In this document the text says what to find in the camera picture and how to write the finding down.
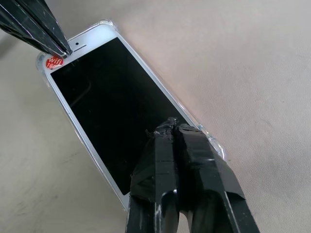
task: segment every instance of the black screen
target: black screen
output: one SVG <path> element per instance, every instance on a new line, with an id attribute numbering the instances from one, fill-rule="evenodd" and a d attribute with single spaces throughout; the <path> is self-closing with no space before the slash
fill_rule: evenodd
<path id="1" fill-rule="evenodd" d="M 119 39 L 52 73 L 58 88 L 123 194 L 152 132 L 185 121 Z"/>

